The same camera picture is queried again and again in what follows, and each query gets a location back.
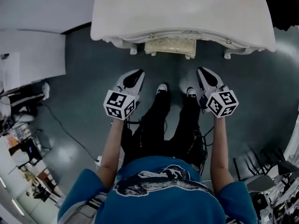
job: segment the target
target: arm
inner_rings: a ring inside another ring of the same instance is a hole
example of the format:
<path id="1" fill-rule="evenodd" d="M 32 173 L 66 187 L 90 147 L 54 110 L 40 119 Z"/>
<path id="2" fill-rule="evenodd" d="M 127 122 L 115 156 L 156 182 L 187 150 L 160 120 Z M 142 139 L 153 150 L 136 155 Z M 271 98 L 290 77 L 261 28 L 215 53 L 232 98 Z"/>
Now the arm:
<path id="1" fill-rule="evenodd" d="M 107 189 L 112 188 L 116 177 L 121 150 L 122 129 L 123 120 L 114 119 L 97 172 L 98 177 Z"/>
<path id="2" fill-rule="evenodd" d="M 234 182 L 228 171 L 228 142 L 226 138 L 225 118 L 214 118 L 214 141 L 211 156 L 211 179 L 214 193 Z"/>

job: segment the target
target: concrete floor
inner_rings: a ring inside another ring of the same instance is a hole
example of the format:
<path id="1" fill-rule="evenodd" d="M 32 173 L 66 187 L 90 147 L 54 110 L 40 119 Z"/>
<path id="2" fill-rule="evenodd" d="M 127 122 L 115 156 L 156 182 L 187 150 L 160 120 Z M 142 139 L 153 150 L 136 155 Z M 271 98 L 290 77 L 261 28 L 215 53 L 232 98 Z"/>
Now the concrete floor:
<path id="1" fill-rule="evenodd" d="M 90 28 L 66 37 L 66 75 L 49 79 L 50 98 L 45 102 L 65 128 L 96 158 L 102 154 L 111 119 L 106 116 L 103 100 L 118 77 L 133 69 L 146 73 L 140 105 L 131 120 L 138 120 L 151 106 L 157 86 L 170 84 L 171 111 L 167 117 L 165 139 L 170 139 L 178 124 L 182 106 L 181 94 L 188 86 L 199 90 L 196 69 L 207 67 L 216 72 L 234 90 L 240 105 L 227 118 L 230 169 L 235 175 L 232 159 L 263 147 L 284 149 L 290 139 L 299 103 L 299 31 L 275 30 L 277 51 L 262 51 L 250 55 L 223 58 L 224 47 L 215 42 L 197 41 L 195 59 L 183 55 L 158 53 L 146 55 L 143 46 L 139 53 L 129 54 L 111 43 L 92 41 Z M 96 170 L 96 165 L 83 148 L 67 136 L 45 107 L 39 107 L 34 126 L 44 130 L 39 134 L 52 151 L 44 162 L 67 194 L 83 168 Z M 212 114 L 202 114 L 199 125 L 202 133 L 213 126 Z M 207 142 L 212 142 L 212 134 Z M 207 160 L 203 180 L 209 179 Z"/>

